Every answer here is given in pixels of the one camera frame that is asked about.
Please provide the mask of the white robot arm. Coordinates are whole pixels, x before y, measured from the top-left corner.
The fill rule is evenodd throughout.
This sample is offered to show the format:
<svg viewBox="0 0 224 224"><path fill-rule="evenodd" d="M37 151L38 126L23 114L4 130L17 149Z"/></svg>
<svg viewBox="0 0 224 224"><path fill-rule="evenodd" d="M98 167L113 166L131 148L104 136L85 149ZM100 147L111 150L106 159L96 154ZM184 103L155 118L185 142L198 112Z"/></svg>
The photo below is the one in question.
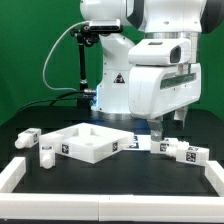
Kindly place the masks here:
<svg viewBox="0 0 224 224"><path fill-rule="evenodd" d="M92 109L146 119L160 140L162 116L183 121L200 98L199 38L224 22L224 0L81 0L80 11L103 50Z"/></svg>

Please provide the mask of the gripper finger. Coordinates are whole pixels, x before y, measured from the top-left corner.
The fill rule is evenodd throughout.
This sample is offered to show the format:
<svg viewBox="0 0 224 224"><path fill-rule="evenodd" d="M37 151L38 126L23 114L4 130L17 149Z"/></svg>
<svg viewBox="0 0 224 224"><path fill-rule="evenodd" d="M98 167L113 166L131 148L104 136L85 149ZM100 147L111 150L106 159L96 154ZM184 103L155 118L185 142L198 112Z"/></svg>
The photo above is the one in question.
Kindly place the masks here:
<svg viewBox="0 0 224 224"><path fill-rule="evenodd" d="M179 108L174 113L174 126L178 130L182 130L185 126L185 119L187 115L187 110L185 108Z"/></svg>
<svg viewBox="0 0 224 224"><path fill-rule="evenodd" d="M161 141L163 138L162 118L149 119L148 125L151 133L152 141Z"/></svg>

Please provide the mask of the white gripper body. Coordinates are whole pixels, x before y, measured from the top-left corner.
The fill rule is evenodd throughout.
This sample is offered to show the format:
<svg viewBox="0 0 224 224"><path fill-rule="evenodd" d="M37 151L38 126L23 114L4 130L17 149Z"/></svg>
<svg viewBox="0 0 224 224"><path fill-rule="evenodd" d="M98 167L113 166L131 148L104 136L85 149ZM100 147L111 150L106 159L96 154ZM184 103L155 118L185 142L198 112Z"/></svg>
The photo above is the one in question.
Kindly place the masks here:
<svg viewBox="0 0 224 224"><path fill-rule="evenodd" d="M128 106L136 118L154 119L196 102L201 66L135 66L129 75Z"/></svg>

